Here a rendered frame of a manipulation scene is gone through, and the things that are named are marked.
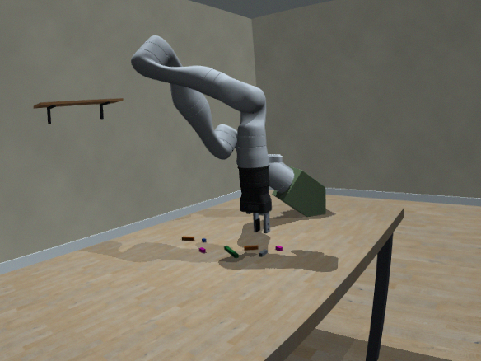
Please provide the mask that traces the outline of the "green rod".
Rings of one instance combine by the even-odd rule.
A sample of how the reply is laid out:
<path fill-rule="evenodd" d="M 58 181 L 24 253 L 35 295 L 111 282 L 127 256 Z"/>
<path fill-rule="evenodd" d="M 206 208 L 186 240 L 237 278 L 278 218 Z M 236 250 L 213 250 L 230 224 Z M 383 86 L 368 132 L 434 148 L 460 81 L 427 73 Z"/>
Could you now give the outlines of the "green rod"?
<path fill-rule="evenodd" d="M 224 250 L 231 254 L 233 257 L 239 258 L 239 254 L 233 251 L 229 246 L 224 246 Z"/>

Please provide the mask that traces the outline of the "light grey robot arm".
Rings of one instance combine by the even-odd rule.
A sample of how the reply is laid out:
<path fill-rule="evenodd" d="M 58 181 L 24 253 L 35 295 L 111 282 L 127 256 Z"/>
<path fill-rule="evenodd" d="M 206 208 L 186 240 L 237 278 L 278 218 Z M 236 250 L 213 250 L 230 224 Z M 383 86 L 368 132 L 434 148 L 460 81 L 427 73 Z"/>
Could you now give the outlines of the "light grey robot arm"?
<path fill-rule="evenodd" d="M 131 58 L 131 64 L 144 77 L 171 83 L 176 109 L 213 156 L 225 160 L 235 148 L 239 166 L 238 148 L 266 146 L 266 99 L 258 87 L 212 68 L 183 67 L 170 45 L 157 35 L 151 36 L 139 48 Z M 225 124 L 213 129 L 210 106 L 203 94 L 240 111 L 237 131 Z M 293 169 L 282 162 L 269 163 L 269 186 L 278 193 L 285 192 L 293 179 Z"/>

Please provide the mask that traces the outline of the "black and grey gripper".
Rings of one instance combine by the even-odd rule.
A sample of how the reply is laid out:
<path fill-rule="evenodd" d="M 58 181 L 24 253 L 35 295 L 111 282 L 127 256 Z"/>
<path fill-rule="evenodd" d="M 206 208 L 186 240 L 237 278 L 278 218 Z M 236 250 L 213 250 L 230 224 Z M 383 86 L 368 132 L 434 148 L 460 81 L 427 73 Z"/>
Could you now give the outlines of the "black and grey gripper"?
<path fill-rule="evenodd" d="M 259 215 L 264 215 L 264 233 L 270 232 L 272 200 L 269 195 L 269 163 L 274 162 L 282 162 L 282 156 L 268 154 L 267 146 L 238 148 L 240 210 L 253 213 L 254 232 L 260 230 Z"/>

